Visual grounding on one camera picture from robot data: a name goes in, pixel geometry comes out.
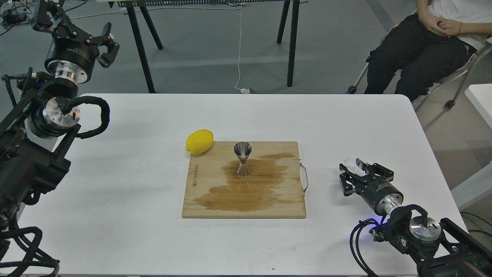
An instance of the black pants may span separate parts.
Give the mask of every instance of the black pants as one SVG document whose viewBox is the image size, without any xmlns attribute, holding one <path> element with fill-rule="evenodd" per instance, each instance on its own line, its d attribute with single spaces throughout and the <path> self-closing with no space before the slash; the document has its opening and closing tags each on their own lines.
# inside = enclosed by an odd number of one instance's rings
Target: black pants
<svg viewBox="0 0 492 277">
<path fill-rule="evenodd" d="M 456 37 L 428 31 L 418 15 L 412 14 L 369 53 L 368 86 L 364 93 L 382 94 L 401 69 L 395 94 L 414 101 L 426 95 L 435 81 L 464 66 L 475 52 L 475 48 Z"/>
</svg>

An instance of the lemon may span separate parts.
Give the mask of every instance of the lemon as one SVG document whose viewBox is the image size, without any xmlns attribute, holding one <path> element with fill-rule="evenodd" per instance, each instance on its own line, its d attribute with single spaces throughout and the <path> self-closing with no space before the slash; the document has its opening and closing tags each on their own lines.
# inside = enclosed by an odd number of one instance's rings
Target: lemon
<svg viewBox="0 0 492 277">
<path fill-rule="evenodd" d="M 207 129 L 198 130 L 186 139 L 186 151 L 193 155 L 200 155 L 209 150 L 214 142 L 214 134 Z"/>
</svg>

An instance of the liquid spill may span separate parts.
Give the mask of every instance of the liquid spill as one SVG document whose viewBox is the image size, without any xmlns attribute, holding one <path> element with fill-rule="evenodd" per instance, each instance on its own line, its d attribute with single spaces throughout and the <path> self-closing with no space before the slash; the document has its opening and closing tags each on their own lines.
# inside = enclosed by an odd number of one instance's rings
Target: liquid spill
<svg viewBox="0 0 492 277">
<path fill-rule="evenodd" d="M 227 185 L 212 187 L 209 192 L 194 201 L 207 209 L 226 211 L 256 211 L 279 202 L 280 195 L 274 189 L 284 181 L 288 166 L 278 165 L 281 159 L 293 158 L 290 153 L 279 153 L 248 159 L 251 174 L 239 176 L 239 161 L 222 166 Z"/>
</svg>

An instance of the metal jigger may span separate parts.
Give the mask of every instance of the metal jigger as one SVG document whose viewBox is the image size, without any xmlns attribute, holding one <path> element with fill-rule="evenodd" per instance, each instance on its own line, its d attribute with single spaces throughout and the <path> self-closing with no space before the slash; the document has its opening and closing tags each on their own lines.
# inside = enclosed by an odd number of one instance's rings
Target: metal jigger
<svg viewBox="0 0 492 277">
<path fill-rule="evenodd" d="M 241 162 L 239 164 L 238 170 L 236 171 L 239 176 L 249 175 L 249 168 L 247 167 L 246 160 L 251 154 L 251 151 L 251 144 L 246 141 L 238 142 L 234 146 L 234 153 L 236 154 L 236 156 L 238 156 L 238 159 Z"/>
</svg>

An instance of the table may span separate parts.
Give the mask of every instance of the table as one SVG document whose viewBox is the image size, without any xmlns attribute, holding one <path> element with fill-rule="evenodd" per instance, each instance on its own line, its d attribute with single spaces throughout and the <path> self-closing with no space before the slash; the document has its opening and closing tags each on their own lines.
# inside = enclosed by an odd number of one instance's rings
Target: table
<svg viewBox="0 0 492 277">
<path fill-rule="evenodd" d="M 492 128 L 492 84 L 470 85 L 465 90 L 465 95 Z M 490 195 L 492 193 L 492 163 L 455 187 L 451 193 L 460 210 Z"/>
<path fill-rule="evenodd" d="M 109 2 L 112 7 L 114 0 L 97 0 L 98 2 Z M 294 80 L 294 61 L 296 55 L 296 43 L 297 43 L 297 24 L 299 21 L 299 6 L 300 0 L 122 0 L 117 1 L 118 6 L 126 8 L 128 11 L 128 18 L 130 20 L 131 29 L 133 31 L 133 37 L 135 38 L 135 44 L 137 45 L 137 51 L 142 64 L 142 70 L 145 76 L 145 82 L 149 93 L 155 93 L 154 82 L 152 81 L 152 75 L 147 61 L 147 55 L 145 54 L 144 44 L 142 36 L 140 35 L 140 29 L 138 27 L 137 16 L 135 15 L 135 8 L 139 7 L 142 15 L 144 16 L 147 27 L 152 34 L 154 42 L 158 49 L 163 49 L 162 42 L 160 41 L 157 30 L 152 22 L 147 6 L 159 6 L 159 5 L 189 5 L 189 4 L 207 4 L 207 3 L 242 3 L 242 2 L 267 2 L 267 1 L 283 1 L 282 15 L 280 18 L 280 26 L 278 28 L 277 43 L 282 43 L 283 32 L 285 29 L 285 23 L 287 21 L 287 14 L 289 11 L 290 2 L 292 1 L 292 24 L 290 31 L 290 44 L 289 44 L 289 62 L 287 67 L 287 87 L 292 87 Z"/>
<path fill-rule="evenodd" d="M 358 220 L 375 214 L 360 196 L 342 195 L 338 164 L 350 155 L 393 170 L 404 204 L 465 228 L 405 96 L 94 96 L 111 107 L 109 128 L 75 140 L 70 172 L 19 221 L 43 230 L 40 248 L 60 259 L 62 275 L 363 275 L 348 241 Z M 99 126 L 97 107 L 80 109 L 81 132 Z M 183 219 L 185 140 L 203 128 L 215 141 L 298 141 L 307 217 Z M 366 231 L 361 252 L 380 275 L 416 274 L 409 256 Z M 5 261 L 22 255 L 11 246 Z"/>
</svg>

